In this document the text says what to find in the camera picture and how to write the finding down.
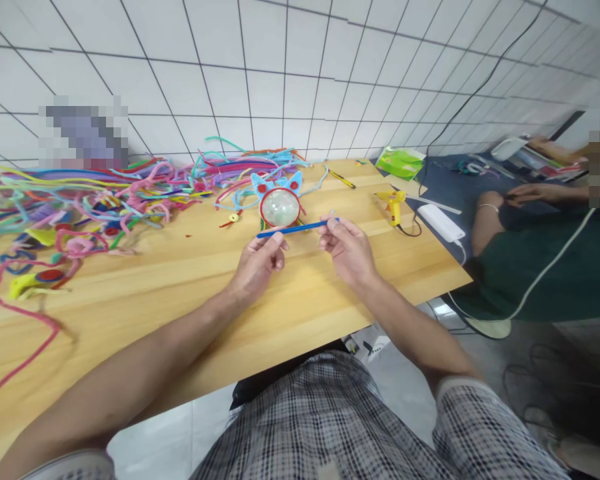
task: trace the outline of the pencil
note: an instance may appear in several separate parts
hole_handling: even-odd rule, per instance
[[[354,184],[352,184],[349,180],[347,180],[346,178],[342,177],[341,175],[338,175],[333,170],[329,170],[329,173],[332,174],[334,177],[336,177],[338,180],[340,180],[342,183],[344,183],[349,188],[352,188],[352,189],[355,188]]]

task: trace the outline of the hand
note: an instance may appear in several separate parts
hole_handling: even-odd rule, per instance
[[[271,274],[285,267],[282,250],[289,250],[289,246],[280,232],[251,240],[242,250],[238,268],[227,286],[232,297],[248,304],[258,300],[267,289]]]
[[[488,204],[500,208],[504,202],[505,198],[496,191],[487,191],[478,197],[478,205]]]
[[[572,189],[563,185],[528,183],[510,190],[508,195],[514,195],[514,198],[508,200],[508,202],[514,207],[520,207],[522,204],[534,200],[547,203],[560,203],[562,201],[575,200],[580,193],[580,189]]]
[[[327,224],[318,228],[320,249],[331,254],[335,271],[348,286],[356,288],[378,276],[373,252],[366,234],[353,222],[332,215],[320,220]]]

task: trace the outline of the forearm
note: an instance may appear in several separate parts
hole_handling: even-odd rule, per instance
[[[354,287],[354,291],[396,348],[420,368],[432,391],[450,375],[482,379],[446,328],[410,304],[382,277],[378,275]]]
[[[106,446],[244,308],[223,291],[102,362],[20,434],[0,463],[0,478],[19,477],[77,449]]]

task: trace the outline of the left hand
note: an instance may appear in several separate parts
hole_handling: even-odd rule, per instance
[[[271,274],[285,267],[283,250],[289,250],[280,232],[268,238],[254,238],[242,250],[235,275],[227,289],[248,304],[254,303],[267,289]]]

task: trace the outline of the white tile wall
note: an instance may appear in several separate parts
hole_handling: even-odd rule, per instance
[[[129,110],[129,150],[423,149],[526,28],[523,0],[0,0],[0,162],[38,158],[54,95]],[[600,96],[600,31],[553,11],[432,148],[550,133]]]

